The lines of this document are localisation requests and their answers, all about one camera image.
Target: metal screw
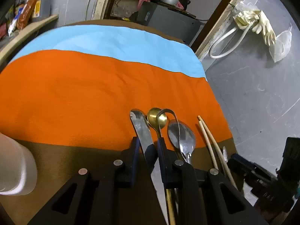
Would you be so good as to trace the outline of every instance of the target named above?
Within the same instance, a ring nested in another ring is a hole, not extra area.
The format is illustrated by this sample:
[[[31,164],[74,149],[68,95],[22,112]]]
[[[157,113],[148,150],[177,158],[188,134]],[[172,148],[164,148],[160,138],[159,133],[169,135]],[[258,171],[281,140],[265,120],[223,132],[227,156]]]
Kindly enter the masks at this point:
[[[219,174],[218,169],[215,169],[215,168],[210,169],[209,172],[210,172],[212,175],[217,175],[217,174]]]
[[[121,165],[123,164],[123,161],[122,161],[122,160],[115,160],[115,161],[113,162],[113,164],[114,164],[115,166],[121,166]]]
[[[79,169],[79,171],[78,171],[78,173],[79,173],[80,175],[85,175],[85,174],[87,174],[87,172],[88,172],[88,170],[87,170],[86,168],[81,168],[81,169]]]
[[[184,164],[184,162],[181,161],[181,160],[176,160],[174,163],[175,163],[175,165],[177,165],[177,166],[182,166],[182,165]]]

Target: white cup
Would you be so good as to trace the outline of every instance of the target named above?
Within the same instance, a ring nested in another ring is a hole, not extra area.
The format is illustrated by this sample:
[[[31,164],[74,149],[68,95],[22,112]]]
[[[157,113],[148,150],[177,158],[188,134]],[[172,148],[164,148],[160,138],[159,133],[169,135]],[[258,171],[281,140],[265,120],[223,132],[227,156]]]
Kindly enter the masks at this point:
[[[31,152],[0,133],[0,195],[26,195],[37,182],[37,167]]]

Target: light blue cloth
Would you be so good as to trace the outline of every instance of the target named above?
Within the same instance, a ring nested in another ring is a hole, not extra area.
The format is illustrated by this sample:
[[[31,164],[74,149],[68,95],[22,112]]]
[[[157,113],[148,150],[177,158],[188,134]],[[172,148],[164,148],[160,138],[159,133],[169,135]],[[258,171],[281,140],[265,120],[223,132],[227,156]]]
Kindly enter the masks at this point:
[[[73,25],[47,31],[11,60],[40,50],[66,50],[140,62],[190,77],[205,77],[191,48],[146,31],[106,25]]]

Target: orange plastic package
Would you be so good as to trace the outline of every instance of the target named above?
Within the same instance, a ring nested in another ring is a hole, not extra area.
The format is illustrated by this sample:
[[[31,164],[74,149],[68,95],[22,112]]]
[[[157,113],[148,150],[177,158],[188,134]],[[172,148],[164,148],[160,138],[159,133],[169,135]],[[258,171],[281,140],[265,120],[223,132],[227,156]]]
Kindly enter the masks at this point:
[[[24,29],[27,24],[28,20],[31,17],[31,14],[35,8],[37,0],[28,0],[28,2],[25,4],[24,9],[22,13],[19,16],[18,22],[17,22],[17,29],[22,30]]]

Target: orange cloth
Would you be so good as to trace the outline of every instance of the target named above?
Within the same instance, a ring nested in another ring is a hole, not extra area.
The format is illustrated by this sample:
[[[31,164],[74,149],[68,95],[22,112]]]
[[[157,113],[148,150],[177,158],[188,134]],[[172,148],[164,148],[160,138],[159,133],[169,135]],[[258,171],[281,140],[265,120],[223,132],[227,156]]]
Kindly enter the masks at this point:
[[[129,113],[170,108],[205,146],[201,115],[217,142],[231,138],[204,78],[148,64],[80,52],[48,50],[23,56],[0,74],[0,132],[37,143],[126,149],[136,136]],[[151,129],[155,141],[155,131]],[[172,149],[167,128],[162,130]]]

